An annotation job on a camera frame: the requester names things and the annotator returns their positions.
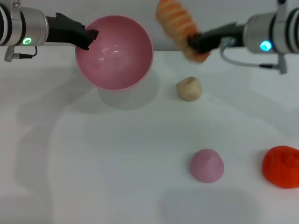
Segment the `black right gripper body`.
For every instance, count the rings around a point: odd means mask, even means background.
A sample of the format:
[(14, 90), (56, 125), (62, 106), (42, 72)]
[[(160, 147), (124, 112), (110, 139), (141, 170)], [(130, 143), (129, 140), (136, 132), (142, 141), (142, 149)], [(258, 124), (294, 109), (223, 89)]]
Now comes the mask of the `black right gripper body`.
[(219, 47), (221, 40), (226, 37), (235, 39), (233, 47), (244, 47), (243, 31), (245, 25), (236, 22), (226, 24), (219, 28), (205, 31), (201, 35), (200, 50), (213, 50)]

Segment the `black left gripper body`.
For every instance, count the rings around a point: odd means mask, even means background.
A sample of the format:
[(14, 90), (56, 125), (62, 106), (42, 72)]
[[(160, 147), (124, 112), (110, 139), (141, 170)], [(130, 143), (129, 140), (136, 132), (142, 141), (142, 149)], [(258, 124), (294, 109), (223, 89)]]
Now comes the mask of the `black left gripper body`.
[(76, 46), (87, 46), (88, 35), (85, 25), (69, 17), (56, 13), (55, 17), (46, 17), (49, 33), (46, 42), (69, 43)]

